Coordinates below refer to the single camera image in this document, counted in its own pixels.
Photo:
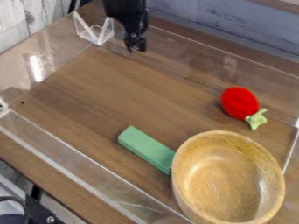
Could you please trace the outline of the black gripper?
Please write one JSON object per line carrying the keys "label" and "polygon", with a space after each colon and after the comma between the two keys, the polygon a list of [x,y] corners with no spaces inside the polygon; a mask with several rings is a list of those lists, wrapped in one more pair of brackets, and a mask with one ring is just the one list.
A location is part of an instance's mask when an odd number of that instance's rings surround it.
{"label": "black gripper", "polygon": [[146,0],[102,0],[107,16],[126,28],[125,43],[130,52],[147,51],[149,10]]}

